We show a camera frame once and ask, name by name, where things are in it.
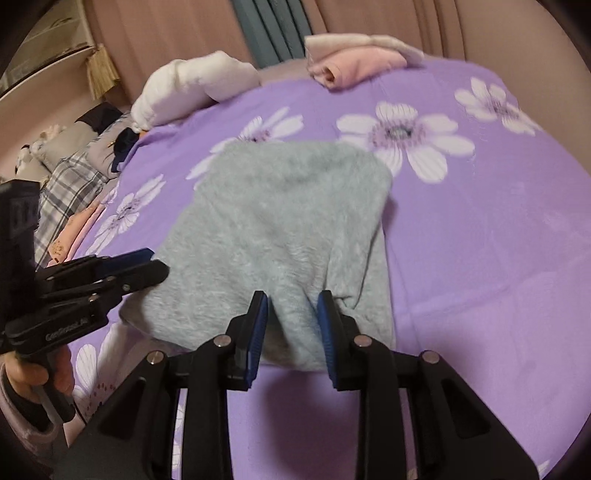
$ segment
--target stuffed toy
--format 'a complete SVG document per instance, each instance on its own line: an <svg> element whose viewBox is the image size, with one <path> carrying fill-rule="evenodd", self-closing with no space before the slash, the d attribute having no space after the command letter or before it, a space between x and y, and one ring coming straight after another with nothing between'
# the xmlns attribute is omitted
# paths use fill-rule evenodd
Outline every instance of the stuffed toy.
<svg viewBox="0 0 591 480"><path fill-rule="evenodd" d="M14 173L18 175L22 172L27 164L39 153L41 147L49 142L49 140L53 140L65 129L66 127L62 127L61 125L52 125L47 130L41 132L39 138L31 145L23 145L18 152L17 166L14 169Z"/></svg>

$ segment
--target metal screw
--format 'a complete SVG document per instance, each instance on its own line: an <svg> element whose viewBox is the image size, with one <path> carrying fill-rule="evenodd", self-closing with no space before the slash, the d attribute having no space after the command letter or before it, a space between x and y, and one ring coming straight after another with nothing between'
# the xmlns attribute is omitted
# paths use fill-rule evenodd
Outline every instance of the metal screw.
<svg viewBox="0 0 591 480"><path fill-rule="evenodd" d="M154 350L153 352L150 352L148 356L146 356L146 360L149 364L156 365L164 360L164 354L160 350Z"/></svg>
<svg viewBox="0 0 591 480"><path fill-rule="evenodd" d="M213 344L219 347L228 346L230 343L232 343L232 338L228 335L218 335L213 339Z"/></svg>
<svg viewBox="0 0 591 480"><path fill-rule="evenodd" d="M355 345L365 348L371 345L372 340L367 335L358 335L353 339L353 342Z"/></svg>
<svg viewBox="0 0 591 480"><path fill-rule="evenodd" d="M439 356L439 353L433 352L432 350L427 350L423 353L423 360L425 360L428 364L435 365L439 363L440 358L441 357Z"/></svg>

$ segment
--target gray towel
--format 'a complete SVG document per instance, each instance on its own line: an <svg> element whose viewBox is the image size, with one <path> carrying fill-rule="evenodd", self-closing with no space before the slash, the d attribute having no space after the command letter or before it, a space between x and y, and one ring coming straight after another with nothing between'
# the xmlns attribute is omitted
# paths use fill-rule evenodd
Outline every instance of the gray towel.
<svg viewBox="0 0 591 480"><path fill-rule="evenodd" d="M271 298L263 360L326 369L316 302L331 290L362 333L392 344L381 215L391 173L344 144L235 142L213 160L157 258L170 276L129 297L121 318L195 349Z"/></svg>

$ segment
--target pink curtain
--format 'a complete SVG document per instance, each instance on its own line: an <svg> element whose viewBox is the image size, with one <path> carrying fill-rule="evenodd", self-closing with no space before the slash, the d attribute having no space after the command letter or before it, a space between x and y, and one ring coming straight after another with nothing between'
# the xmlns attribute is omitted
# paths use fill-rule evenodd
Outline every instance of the pink curtain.
<svg viewBox="0 0 591 480"><path fill-rule="evenodd" d="M131 102L150 74L171 60L223 50L252 61L230 0L85 0L85 8Z"/></svg>

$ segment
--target purple bedsheet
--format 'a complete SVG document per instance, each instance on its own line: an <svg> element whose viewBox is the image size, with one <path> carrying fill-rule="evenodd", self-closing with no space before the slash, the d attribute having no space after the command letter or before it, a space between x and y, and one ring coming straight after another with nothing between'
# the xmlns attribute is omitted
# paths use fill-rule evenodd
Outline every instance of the purple bedsheet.
<svg viewBox="0 0 591 480"><path fill-rule="evenodd" d="M591 412L591 178L515 105L496 75L450 60L343 93L253 90L142 139L79 255L157 251L226 139L373 150L395 176L397 349L440 352L547 473ZM111 319L72 345L88 415L154 347ZM327 376L263 366L228 402L236 479L353 478L357 396Z"/></svg>

